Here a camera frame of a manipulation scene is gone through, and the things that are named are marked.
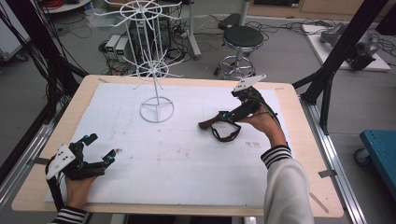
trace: metal stand base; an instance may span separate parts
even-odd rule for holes
[[[192,31],[187,30],[187,37],[190,40],[190,45],[191,45],[191,48],[192,48],[192,52],[194,53],[192,58],[194,60],[198,60],[199,58],[201,58],[202,54],[201,54],[201,50],[198,47],[198,43],[197,43],[197,41],[195,39],[195,36],[192,33]]]
[[[172,118],[174,113],[173,102],[161,96],[151,97],[140,106],[140,116],[152,123],[164,122]]]
[[[237,56],[228,56],[219,63],[219,68],[215,73],[224,73],[223,79],[226,77],[254,77],[256,70],[253,63],[245,57],[240,59]]]

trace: human hand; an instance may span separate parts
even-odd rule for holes
[[[249,123],[258,131],[265,133],[270,140],[271,147],[287,145],[285,134],[264,106],[260,106],[256,113],[241,119],[239,122]]]
[[[67,188],[67,205],[83,209],[88,201],[88,193],[90,192],[91,184],[97,176],[89,177],[82,180],[72,180],[65,178]]]

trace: chair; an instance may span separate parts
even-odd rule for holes
[[[247,26],[233,26],[224,31],[224,45],[236,50],[236,55],[224,58],[215,70],[215,75],[224,73],[226,77],[254,77],[256,75],[253,63],[243,57],[259,49],[263,43],[262,33]]]

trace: desk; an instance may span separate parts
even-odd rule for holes
[[[140,83],[137,77],[88,76],[82,81],[76,95],[71,101],[58,126],[54,130],[40,157],[50,158],[62,143],[70,142],[77,125],[88,107],[96,87],[100,83]],[[183,87],[229,87],[236,81],[203,80],[186,78],[166,78],[162,85]],[[329,177],[321,178],[318,172],[326,170],[318,146],[304,116],[294,88],[283,83],[257,83],[257,89],[274,90],[285,122],[288,124],[293,151],[304,166],[310,179],[310,202],[315,217],[340,217],[344,214],[338,196]],[[54,211],[53,203],[44,203],[48,193],[45,181],[44,165],[34,165],[31,173],[23,183],[12,208],[19,211]],[[115,204],[91,203],[87,210],[97,213],[124,214],[173,214],[173,215],[207,215],[207,216],[262,216],[262,206],[223,206],[223,205],[163,205],[163,204]]]

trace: white paper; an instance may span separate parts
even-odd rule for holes
[[[221,143],[198,122],[241,103],[232,88],[163,86],[175,114],[162,123],[143,120],[142,102],[155,96],[152,85],[100,84],[73,136],[96,133],[84,160],[101,161],[120,148],[116,161],[95,180],[91,203],[205,204],[262,206],[267,169],[260,159],[270,148],[264,133],[241,124],[240,134]],[[260,91],[278,113],[291,144],[275,91]]]

